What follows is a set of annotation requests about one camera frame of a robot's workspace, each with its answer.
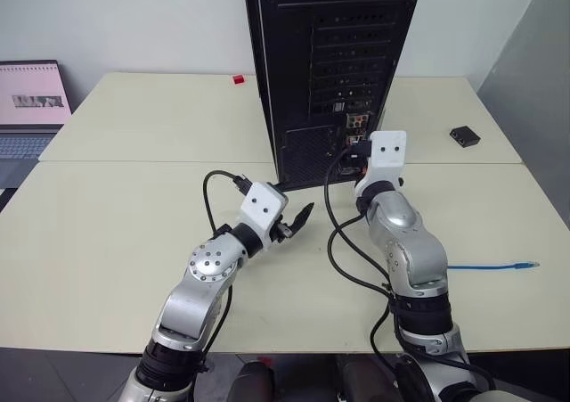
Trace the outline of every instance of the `table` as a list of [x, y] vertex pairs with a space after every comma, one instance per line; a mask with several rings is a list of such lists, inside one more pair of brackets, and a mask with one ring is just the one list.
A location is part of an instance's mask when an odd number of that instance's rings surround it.
[[273, 162], [255, 77], [110, 73], [40, 160]]
[[[191, 250], [208, 234], [201, 178], [212, 168], [274, 180], [271, 164], [42, 162], [0, 214], [0, 346], [139, 353]], [[453, 318], [470, 351], [570, 346], [570, 233], [525, 166], [410, 164], [403, 191], [453, 264], [539, 261], [524, 271], [450, 271]], [[354, 215], [350, 184], [331, 187], [339, 219]], [[385, 301], [337, 275], [325, 243], [322, 189], [288, 193], [285, 220], [315, 209], [295, 239], [240, 272], [214, 351], [370, 352]], [[216, 222], [241, 196], [214, 179]], [[374, 253], [364, 224], [354, 241]], [[374, 273], [342, 242], [338, 261]], [[391, 325], [380, 350], [399, 351]]]
[[[469, 125], [482, 139], [460, 148]], [[395, 78], [382, 129], [408, 132], [409, 163], [520, 163], [465, 78]], [[257, 80], [110, 73], [40, 160], [273, 162]]]
[[[507, 137], [465, 78], [394, 78], [382, 130], [408, 133], [408, 163], [520, 163]], [[481, 137], [458, 148], [449, 133], [469, 126]]]

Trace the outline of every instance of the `black cable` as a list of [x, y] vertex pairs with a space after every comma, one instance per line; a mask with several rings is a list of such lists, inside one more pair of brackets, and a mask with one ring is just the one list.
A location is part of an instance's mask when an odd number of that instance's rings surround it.
[[382, 324], [386, 321], [389, 315], [390, 315], [390, 303], [388, 302], [386, 304], [386, 308], [384, 308], [384, 313], [382, 313], [382, 316], [374, 324], [372, 331], [370, 331], [370, 345], [372, 346], [372, 351], [374, 352], [378, 360], [382, 362], [382, 364], [384, 364], [386, 368], [388, 368], [388, 371], [391, 371], [395, 375], [395, 368], [387, 361], [387, 359], [384, 356], [382, 356], [382, 353], [379, 352], [378, 347], [376, 347], [376, 341], [375, 341], [376, 332], [378, 331], [379, 327], [382, 326]]
[[214, 344], [214, 341], [216, 340], [217, 334], [220, 333], [220, 330], [222, 329], [222, 326], [224, 325], [225, 318], [228, 316], [228, 313], [230, 313], [230, 305], [232, 304], [232, 295], [233, 295], [233, 287], [230, 286], [228, 288], [228, 298], [225, 302], [225, 308], [224, 308], [224, 312], [222, 313], [222, 317], [220, 318], [220, 321], [218, 322], [214, 332], [212, 332], [212, 336], [210, 337], [208, 344], [206, 344], [206, 347], [202, 350], [204, 361], [206, 361], [206, 355], [208, 354], [208, 352], [212, 348], [212, 344]]
[[[365, 288], [372, 289], [373, 291], [381, 293], [386, 298], [388, 298], [388, 300], [390, 300], [391, 295], [388, 291], [380, 288], [379, 286], [377, 286], [375, 284], [365, 282], [364, 280], [358, 279], [358, 278], [354, 277], [353, 275], [350, 275], [349, 273], [347, 273], [345, 270], [343, 270], [338, 265], [337, 261], [334, 259], [334, 256], [332, 255], [332, 243], [334, 242], [335, 236], [338, 234], [338, 232], [342, 231], [342, 229], [344, 227], [350, 226], [351, 224], [360, 221], [363, 217], [364, 217], [364, 215], [359, 215], [358, 217], [353, 217], [352, 219], [349, 219], [346, 222], [343, 222], [342, 224], [340, 224], [340, 226], [338, 226], [338, 228], [335, 228], [332, 231], [332, 233], [330, 234], [330, 237], [329, 237], [329, 242], [327, 243], [327, 254], [329, 255], [329, 261], [332, 264], [333, 268], [335, 270], [337, 270], [346, 279], [350, 280], [353, 283], [359, 284]], [[390, 307], [388, 304], [386, 304], [386, 308], [384, 309], [384, 313], [382, 314], [380, 319], [374, 324], [374, 327], [372, 328], [372, 331], [370, 332], [370, 344], [371, 344], [372, 350], [374, 351], [374, 354], [376, 355], [378, 360], [382, 364], [384, 364], [384, 366], [389, 371], [391, 371], [392, 373], [395, 374], [394, 367], [379, 352], [378, 347], [376, 347], [376, 341], [374, 340], [374, 337], [376, 336], [376, 332], [378, 331], [379, 327], [386, 321], [389, 314], [390, 314]]]
[[238, 355], [237, 353], [235, 354], [235, 356], [242, 362], [242, 364], [245, 365], [245, 364], [247, 363], [247, 362], [246, 362], [245, 360], [243, 360], [243, 359], [241, 358], [241, 356]]
[[363, 215], [359, 215], [358, 217], [353, 217], [352, 219], [349, 219], [346, 222], [342, 223], [340, 226], [336, 227], [332, 231], [332, 233], [330, 233], [329, 242], [327, 243], [327, 254], [329, 255], [329, 261], [330, 261], [331, 265], [333, 266], [333, 268], [335, 270], [337, 270], [337, 272], [339, 274], [341, 274], [343, 277], [345, 277], [346, 279], [350, 280], [353, 283], [360, 284], [361, 286], [364, 286], [365, 288], [372, 289], [373, 291], [381, 293], [382, 295], [384, 295], [387, 298], [390, 298], [389, 292], [386, 291], [385, 289], [382, 289], [375, 284], [365, 282], [364, 280], [361, 280], [361, 279], [354, 277], [353, 275], [350, 275], [349, 273], [347, 273], [345, 270], [343, 270], [338, 265], [337, 261], [334, 259], [334, 256], [332, 255], [332, 243], [333, 243], [335, 237], [337, 236], [337, 234], [340, 234], [340, 232], [342, 231], [342, 229], [344, 227], [350, 226], [354, 222], [360, 221], [362, 218], [363, 218]]
[[204, 182], [202, 183], [202, 193], [204, 194], [204, 206], [206, 207], [206, 213], [208, 214], [208, 221], [212, 227], [212, 233], [215, 233], [217, 228], [216, 224], [214, 224], [212, 209], [210, 208], [210, 201], [208, 199], [208, 181], [210, 180], [210, 177], [214, 175], [227, 176], [232, 180], [235, 178], [235, 175], [231, 174], [230, 172], [226, 172], [225, 170], [212, 170], [204, 177]]
[[398, 339], [398, 342], [404, 348], [404, 350], [407, 350], [413, 356], [421, 357], [426, 360], [431, 360], [432, 362], [436, 362], [441, 365], [447, 365], [454, 368], [464, 369], [466, 371], [470, 371], [471, 373], [476, 373], [477, 375], [482, 376], [485, 379], [485, 381], [487, 381], [488, 390], [497, 389], [493, 377], [485, 369], [467, 363], [456, 362], [455, 360], [446, 359], [440, 356], [429, 355], [425, 351], [421, 351], [420, 348], [414, 346], [413, 344], [410, 344], [408, 341], [406, 341], [403, 338], [402, 334], [400, 333], [400, 325], [398, 323], [397, 316], [395, 317], [394, 323], [395, 323], [395, 337]]
[[[348, 246], [350, 246], [354, 251], [356, 251], [359, 255], [361, 255], [369, 264], [371, 264], [372, 266], [377, 268], [378, 271], [380, 273], [382, 273], [382, 275], [385, 276], [386, 279], [389, 281], [389, 274], [387, 273], [387, 271], [382, 266], [380, 266], [376, 261], [374, 261], [371, 257], [369, 257], [366, 253], [364, 253], [362, 250], [360, 250], [346, 236], [346, 234], [342, 231], [342, 229], [345, 226], [349, 226], [349, 225], [353, 224], [354, 222], [359, 221], [360, 219], [362, 219], [364, 217], [364, 215], [354, 217], [352, 219], [349, 219], [348, 221], [346, 221], [342, 225], [339, 225], [338, 221], [336, 220], [336, 218], [334, 216], [334, 213], [332, 212], [332, 208], [330, 206], [330, 197], [329, 197], [330, 174], [332, 173], [332, 169], [334, 169], [339, 164], [339, 162], [342, 160], [342, 158], [347, 154], [348, 154], [348, 149], [345, 149], [337, 156], [336, 159], [333, 160], [333, 162], [330, 164], [330, 166], [327, 170], [327, 174], [326, 174], [325, 179], [324, 179], [325, 207], [327, 209], [327, 213], [329, 214], [330, 221], [332, 222], [332, 224], [335, 227], [333, 232], [330, 234], [329, 243], [327, 244], [327, 252], [329, 253], [329, 260], [330, 260], [330, 263], [332, 264], [332, 266], [341, 275], [343, 275], [348, 280], [352, 281], [353, 283], [360, 284], [361, 286], [364, 286], [366, 288], [377, 291], [377, 292], [381, 293], [382, 295], [385, 295], [386, 297], [388, 297], [388, 299], [391, 299], [391, 295], [388, 294], [383, 289], [379, 288], [378, 286], [376, 286], [372, 283], [368, 283], [368, 282], [365, 282], [363, 280], [360, 280], [360, 279], [350, 275], [346, 271], [344, 271], [342, 268], [340, 268], [340, 266], [337, 264], [337, 262], [335, 261], [335, 259], [332, 256], [332, 242], [333, 242], [336, 234], [340, 234], [340, 236], [343, 238], [343, 240], [346, 242], [346, 244], [348, 244]], [[374, 327], [372, 328], [372, 332], [370, 333], [370, 344], [372, 345], [372, 349], [374, 350], [374, 353], [379, 358], [379, 360], [382, 361], [382, 363], [384, 365], [386, 365], [390, 369], [390, 371], [394, 371], [394, 367], [391, 366], [386, 361], [386, 359], [383, 358], [382, 355], [379, 353], [378, 348], [376, 347], [376, 343], [374, 341], [374, 336], [375, 336], [376, 332], [378, 331], [379, 327], [386, 321], [388, 315], [389, 315], [389, 305], [386, 306], [386, 309], [385, 309], [384, 313], [382, 314], [382, 317], [374, 324]], [[451, 359], [446, 359], [446, 358], [441, 358], [438, 356], [429, 355], [425, 351], [421, 351], [417, 347], [410, 344], [408, 341], [404, 340], [403, 336], [400, 333], [400, 326], [398, 323], [398, 317], [397, 316], [395, 316], [395, 336], [398, 339], [398, 342], [400, 343], [400, 345], [405, 350], [409, 351], [410, 353], [415, 354], [418, 357], [422, 357], [424, 359], [431, 360], [431, 361], [436, 362], [436, 363], [441, 364], [441, 365], [447, 365], [447, 366], [463, 369], [466, 371], [470, 371], [471, 373], [476, 373], [476, 374], [480, 375], [481, 377], [483, 377], [487, 381], [487, 386], [488, 386], [489, 390], [496, 390], [496, 385], [495, 385], [493, 377], [485, 369], [480, 368], [480, 367], [475, 366], [475, 365], [470, 365], [470, 364], [465, 362], [465, 359], [462, 359], [464, 361], [464, 363], [461, 363], [461, 362], [456, 362], [456, 361], [451, 360]]]
[[348, 149], [344, 149], [338, 156], [336, 159], [334, 159], [332, 161], [332, 163], [330, 164], [329, 168], [327, 169], [327, 174], [324, 177], [324, 205], [327, 209], [327, 213], [329, 214], [329, 218], [330, 221], [332, 222], [333, 226], [335, 227], [335, 230], [338, 231], [338, 234], [343, 238], [343, 240], [346, 242], [346, 244], [348, 246], [350, 246], [356, 253], [358, 253], [361, 257], [363, 257], [366, 262], [368, 262], [371, 266], [373, 266], [374, 268], [376, 268], [380, 273], [382, 273], [382, 275], [384, 277], [386, 277], [386, 279], [389, 281], [390, 277], [388, 275], [388, 272], [384, 269], [383, 266], [381, 266], [378, 262], [376, 262], [374, 259], [372, 259], [371, 257], [369, 257], [366, 253], [364, 253], [358, 246], [356, 246], [347, 236], [346, 234], [342, 231], [342, 228], [339, 227], [338, 225], [338, 221], [335, 218], [334, 213], [332, 212], [332, 208], [330, 206], [330, 197], [329, 197], [329, 180], [330, 180], [330, 174], [332, 173], [332, 169], [334, 169], [339, 162], [341, 161], [341, 159], [348, 154]]
[[[202, 183], [202, 194], [204, 195], [204, 207], [206, 208], [206, 213], [208, 214], [208, 221], [210, 223], [210, 227], [212, 228], [212, 233], [216, 232], [216, 224], [214, 223], [214, 218], [212, 217], [212, 209], [210, 208], [210, 201], [208, 198], [208, 181], [210, 177], [214, 175], [223, 175], [229, 177], [231, 180], [235, 179], [235, 175], [231, 174], [230, 172], [226, 172], [225, 170], [212, 170], [204, 177], [204, 182]], [[216, 340], [217, 334], [220, 333], [222, 326], [224, 326], [225, 318], [230, 313], [230, 306], [232, 305], [232, 295], [233, 295], [233, 286], [228, 288], [228, 298], [225, 302], [224, 312], [222, 313], [222, 317], [220, 317], [220, 321], [217, 323], [217, 326], [212, 332], [212, 336], [208, 340], [206, 347], [202, 350], [202, 364], [206, 363], [206, 356], [208, 352], [212, 348], [214, 341]], [[194, 379], [191, 381], [190, 389], [188, 391], [188, 398], [189, 402], [194, 402], [194, 389], [196, 389], [196, 378], [197, 375], [194, 376]]]

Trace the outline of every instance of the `black pc case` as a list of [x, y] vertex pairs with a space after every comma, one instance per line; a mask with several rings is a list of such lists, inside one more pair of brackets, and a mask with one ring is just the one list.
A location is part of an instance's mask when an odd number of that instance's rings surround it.
[[[417, 0], [246, 0], [280, 188], [321, 185], [374, 131]], [[331, 182], [362, 173], [342, 163]]]

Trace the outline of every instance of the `ventilation grille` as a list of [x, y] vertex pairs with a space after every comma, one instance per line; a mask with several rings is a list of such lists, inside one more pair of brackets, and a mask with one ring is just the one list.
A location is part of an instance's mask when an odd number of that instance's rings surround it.
[[337, 153], [334, 127], [317, 127], [287, 132], [284, 172], [288, 181], [321, 184]]
[[373, 111], [401, 1], [313, 17], [311, 114]]

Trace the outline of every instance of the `floor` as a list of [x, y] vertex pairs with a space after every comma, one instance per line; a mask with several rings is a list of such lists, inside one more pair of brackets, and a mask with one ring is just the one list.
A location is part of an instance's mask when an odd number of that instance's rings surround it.
[[[334, 402], [330, 355], [225, 355], [208, 358], [210, 371], [197, 382], [197, 402], [224, 402], [232, 381], [250, 361], [271, 363], [279, 402]], [[118, 401], [138, 357], [95, 353], [0, 349], [1, 400]], [[532, 402], [556, 402], [499, 381], [500, 389]]]

